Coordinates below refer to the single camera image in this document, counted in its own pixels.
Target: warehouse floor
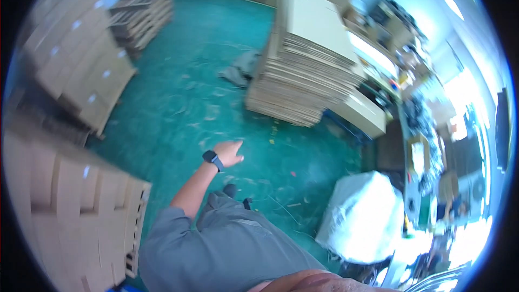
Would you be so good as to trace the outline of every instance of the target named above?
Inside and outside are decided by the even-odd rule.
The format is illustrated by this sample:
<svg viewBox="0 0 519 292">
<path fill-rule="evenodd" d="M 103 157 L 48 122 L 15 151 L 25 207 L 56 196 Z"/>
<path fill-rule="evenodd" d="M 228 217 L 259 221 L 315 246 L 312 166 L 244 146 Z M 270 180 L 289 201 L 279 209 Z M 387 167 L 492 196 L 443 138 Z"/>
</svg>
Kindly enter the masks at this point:
<svg viewBox="0 0 519 292">
<path fill-rule="evenodd" d="M 88 142 L 153 184 L 143 239 L 204 151 L 243 140 L 245 160 L 218 174 L 209 192 L 236 184 L 237 199 L 251 197 L 253 209 L 336 272 L 338 262 L 313 237 L 335 181 L 360 172 L 359 148 L 326 121 L 303 128 L 249 112 L 245 90 L 217 77 L 241 53 L 263 48 L 275 9 L 248 0 L 174 0 L 173 11 L 135 63 L 140 73 L 114 109 L 106 139 Z M 134 284 L 143 287 L 139 279 Z"/>
</svg>

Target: person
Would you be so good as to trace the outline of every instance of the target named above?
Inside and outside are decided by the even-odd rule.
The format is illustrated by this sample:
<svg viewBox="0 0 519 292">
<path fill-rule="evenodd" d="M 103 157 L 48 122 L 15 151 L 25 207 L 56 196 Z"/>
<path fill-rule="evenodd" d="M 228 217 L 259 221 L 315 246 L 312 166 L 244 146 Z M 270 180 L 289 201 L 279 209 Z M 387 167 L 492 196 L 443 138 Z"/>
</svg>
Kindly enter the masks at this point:
<svg viewBox="0 0 519 292">
<path fill-rule="evenodd" d="M 243 161 L 242 141 L 217 144 L 157 215 L 139 250 L 139 272 L 150 292 L 384 291 L 326 270 L 307 251 L 255 211 L 233 199 L 236 186 L 210 193 L 211 180 Z"/>
<path fill-rule="evenodd" d="M 458 195 L 447 203 L 438 204 L 436 212 L 436 220 L 443 220 L 445 222 L 453 222 L 454 219 L 467 213 L 467 204 Z"/>
</svg>

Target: white label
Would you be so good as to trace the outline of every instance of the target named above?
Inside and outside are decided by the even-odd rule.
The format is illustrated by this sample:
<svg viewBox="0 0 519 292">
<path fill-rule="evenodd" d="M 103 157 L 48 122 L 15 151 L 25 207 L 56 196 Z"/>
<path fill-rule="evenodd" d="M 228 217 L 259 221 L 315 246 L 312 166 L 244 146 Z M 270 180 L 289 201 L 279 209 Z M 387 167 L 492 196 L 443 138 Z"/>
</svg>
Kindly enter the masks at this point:
<svg viewBox="0 0 519 292">
<path fill-rule="evenodd" d="M 103 0 L 99 0 L 98 2 L 94 3 L 94 9 L 100 8 L 103 5 Z"/>
<path fill-rule="evenodd" d="M 54 47 L 50 50 L 50 56 L 55 56 L 56 53 L 60 50 L 60 47 Z"/>
<path fill-rule="evenodd" d="M 85 170 L 83 171 L 83 179 L 87 178 L 89 170 L 90 170 L 90 166 L 86 166 Z"/>
<path fill-rule="evenodd" d="M 81 21 L 77 20 L 74 23 L 72 23 L 72 30 L 77 29 L 81 25 Z"/>
</svg>

